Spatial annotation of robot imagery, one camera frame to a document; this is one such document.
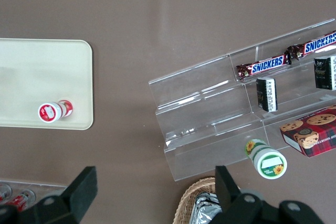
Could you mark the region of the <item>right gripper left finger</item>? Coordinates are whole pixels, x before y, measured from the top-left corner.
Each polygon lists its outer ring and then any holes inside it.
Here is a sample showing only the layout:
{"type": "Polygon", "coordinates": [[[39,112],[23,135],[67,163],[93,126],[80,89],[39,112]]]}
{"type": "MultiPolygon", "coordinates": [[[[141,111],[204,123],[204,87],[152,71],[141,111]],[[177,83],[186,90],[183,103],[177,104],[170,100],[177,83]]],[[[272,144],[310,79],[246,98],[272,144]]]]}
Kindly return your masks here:
{"type": "Polygon", "coordinates": [[[34,206],[35,223],[80,223],[97,192],[97,169],[87,166],[60,195],[34,206]]]}

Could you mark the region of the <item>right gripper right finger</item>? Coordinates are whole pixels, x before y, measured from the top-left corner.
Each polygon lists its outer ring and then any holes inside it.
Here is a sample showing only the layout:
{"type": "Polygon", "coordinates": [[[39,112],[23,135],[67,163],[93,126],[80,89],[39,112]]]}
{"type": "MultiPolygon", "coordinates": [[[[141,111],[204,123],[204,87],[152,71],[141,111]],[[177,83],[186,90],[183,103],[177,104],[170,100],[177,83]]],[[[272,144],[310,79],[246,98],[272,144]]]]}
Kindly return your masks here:
{"type": "Polygon", "coordinates": [[[242,193],[226,166],[215,168],[215,190],[222,211],[210,223],[260,223],[262,200],[242,193]]]}

